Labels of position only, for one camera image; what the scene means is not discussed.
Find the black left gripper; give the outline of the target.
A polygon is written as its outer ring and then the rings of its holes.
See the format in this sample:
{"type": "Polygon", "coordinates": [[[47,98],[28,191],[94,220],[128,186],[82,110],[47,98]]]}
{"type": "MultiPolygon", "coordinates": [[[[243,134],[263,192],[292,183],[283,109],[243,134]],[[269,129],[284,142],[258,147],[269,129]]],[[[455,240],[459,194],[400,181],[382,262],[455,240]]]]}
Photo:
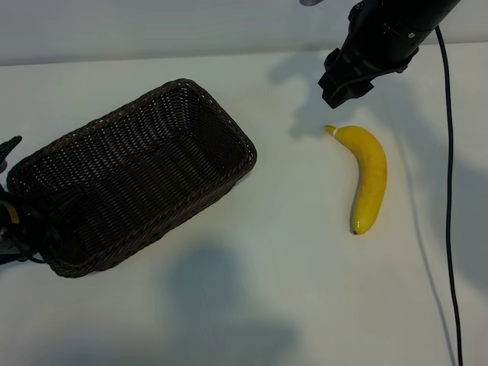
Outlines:
{"type": "Polygon", "coordinates": [[[46,263],[38,258],[50,238],[49,226],[65,226],[82,200],[78,185],[45,196],[45,218],[33,199],[8,192],[1,193],[1,263],[46,263]]]}

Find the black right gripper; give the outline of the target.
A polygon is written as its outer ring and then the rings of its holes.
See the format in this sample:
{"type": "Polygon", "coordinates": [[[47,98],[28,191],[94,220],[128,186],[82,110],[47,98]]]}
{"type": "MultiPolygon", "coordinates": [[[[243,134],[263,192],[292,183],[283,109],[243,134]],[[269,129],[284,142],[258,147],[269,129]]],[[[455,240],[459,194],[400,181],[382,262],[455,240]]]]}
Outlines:
{"type": "Polygon", "coordinates": [[[398,26],[350,26],[341,49],[325,59],[325,74],[318,81],[322,99],[332,109],[366,95],[370,81],[337,86],[329,76],[341,79],[374,79],[405,70],[405,32],[398,26]]]}

